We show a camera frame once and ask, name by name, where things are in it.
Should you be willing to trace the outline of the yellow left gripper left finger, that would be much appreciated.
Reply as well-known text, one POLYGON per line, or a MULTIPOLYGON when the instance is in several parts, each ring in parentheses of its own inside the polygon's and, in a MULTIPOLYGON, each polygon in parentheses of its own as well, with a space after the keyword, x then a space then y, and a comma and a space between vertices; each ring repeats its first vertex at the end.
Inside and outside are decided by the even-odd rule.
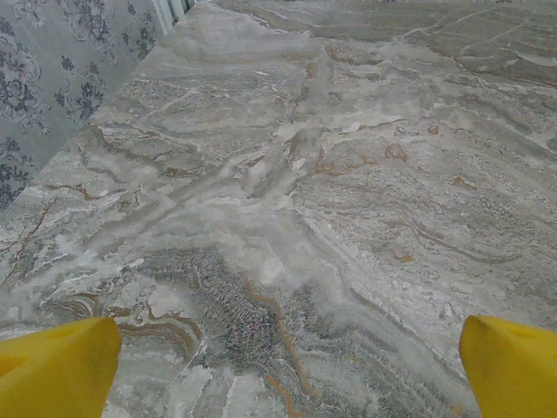
POLYGON ((107 317, 3 340, 1 416, 101 416, 120 349, 117 324, 107 317))

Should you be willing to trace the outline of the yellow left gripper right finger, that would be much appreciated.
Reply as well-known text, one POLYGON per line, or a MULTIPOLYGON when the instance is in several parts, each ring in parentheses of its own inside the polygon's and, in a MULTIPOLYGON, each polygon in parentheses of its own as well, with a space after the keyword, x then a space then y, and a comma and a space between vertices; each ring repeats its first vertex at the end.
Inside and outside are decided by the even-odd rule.
POLYGON ((556 333, 470 316, 460 359, 483 417, 556 416, 556 333))

